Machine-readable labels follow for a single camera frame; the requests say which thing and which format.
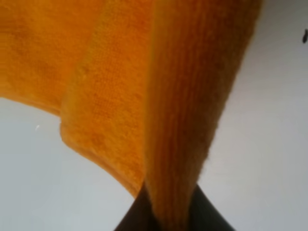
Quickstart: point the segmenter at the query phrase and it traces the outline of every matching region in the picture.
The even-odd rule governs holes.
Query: small dark speck
[[[308,29],[305,29],[305,33],[304,33],[304,36],[303,36],[303,43],[306,43],[308,40]]]

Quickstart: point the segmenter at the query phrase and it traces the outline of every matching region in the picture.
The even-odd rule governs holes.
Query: black object
[[[197,185],[189,210],[188,231],[233,231]],[[135,202],[115,231],[161,231],[143,185]]]
[[[305,33],[304,33],[304,36],[303,36],[303,43],[306,43],[308,40],[308,29],[305,29]]]

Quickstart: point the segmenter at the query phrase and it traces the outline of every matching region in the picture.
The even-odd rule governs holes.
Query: orange fabric
[[[261,0],[2,0],[0,96],[61,117],[63,141],[185,230]]]
[[[156,0],[146,100],[146,183],[166,230],[185,230],[258,0]]]

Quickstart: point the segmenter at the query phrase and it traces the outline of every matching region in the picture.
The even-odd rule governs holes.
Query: white wall
[[[305,27],[307,0],[265,2],[200,178],[240,231],[307,229]],[[59,118],[0,99],[0,231],[109,231],[132,201],[62,143]]]

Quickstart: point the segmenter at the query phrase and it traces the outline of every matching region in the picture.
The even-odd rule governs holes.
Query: towel
[[[261,0],[2,0],[0,96],[61,118],[62,140],[164,230],[189,205]]]

